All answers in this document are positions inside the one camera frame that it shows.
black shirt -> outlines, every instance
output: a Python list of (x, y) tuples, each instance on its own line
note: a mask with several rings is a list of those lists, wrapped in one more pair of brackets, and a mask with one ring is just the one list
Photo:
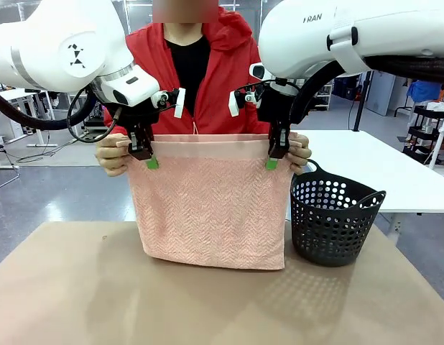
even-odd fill
[(201, 37), (191, 45), (176, 45), (166, 41), (171, 49), (180, 87), (185, 89), (185, 108), (193, 116), (198, 89), (208, 69), (211, 46), (206, 37)]

pink cloth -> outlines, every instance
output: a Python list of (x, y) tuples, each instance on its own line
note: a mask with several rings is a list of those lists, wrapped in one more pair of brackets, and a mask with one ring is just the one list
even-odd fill
[(251, 270), (284, 268), (292, 173), (265, 168), (266, 135), (163, 135), (159, 162), (128, 169), (137, 223), (151, 257)]

red jacket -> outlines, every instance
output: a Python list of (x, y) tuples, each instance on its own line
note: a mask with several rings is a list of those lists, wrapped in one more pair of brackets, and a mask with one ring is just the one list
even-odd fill
[[(255, 106), (249, 104), (232, 117), (228, 110), (230, 92), (256, 80), (249, 75), (249, 66), (260, 61), (252, 31), (236, 12), (219, 9), (218, 22), (203, 24), (203, 34), (211, 45), (208, 69), (195, 102), (194, 119), (187, 109), (181, 119), (174, 109), (160, 114), (152, 125), (155, 134), (193, 134), (193, 122), (199, 134), (263, 134), (269, 124), (257, 121)], [(151, 24), (126, 38), (129, 50), (138, 64), (155, 77), (161, 90), (179, 88), (179, 78), (171, 51), (163, 38), (162, 24)], [(106, 111), (104, 122), (110, 126), (111, 115)], [(113, 133), (126, 131), (116, 127)]]

perforated plastic basket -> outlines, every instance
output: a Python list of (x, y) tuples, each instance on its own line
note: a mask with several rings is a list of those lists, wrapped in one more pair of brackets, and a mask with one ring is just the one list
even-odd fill
[(295, 176), (291, 185), (292, 241), (297, 253), (319, 265), (356, 260), (386, 192), (324, 171)]

jacket sleeve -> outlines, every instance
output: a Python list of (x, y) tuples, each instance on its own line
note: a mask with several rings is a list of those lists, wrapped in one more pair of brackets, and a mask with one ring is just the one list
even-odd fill
[[(110, 113), (108, 112), (107, 108), (105, 106), (102, 107), (104, 110), (104, 124), (107, 127), (110, 127), (112, 125), (112, 115), (110, 115)], [(128, 135), (128, 133), (126, 132), (125, 128), (120, 127), (120, 126), (115, 126), (114, 130), (112, 131), (111, 134), (117, 134), (117, 133), (122, 133), (124, 135)]]
[[(250, 65), (253, 63), (260, 63), (259, 48), (254, 39), (251, 39), (251, 60)], [(256, 83), (258, 79), (249, 75), (248, 83)], [(246, 117), (248, 120), (248, 133), (249, 134), (268, 134), (270, 125), (266, 122), (260, 122), (257, 119), (257, 109), (252, 103), (246, 105)]]

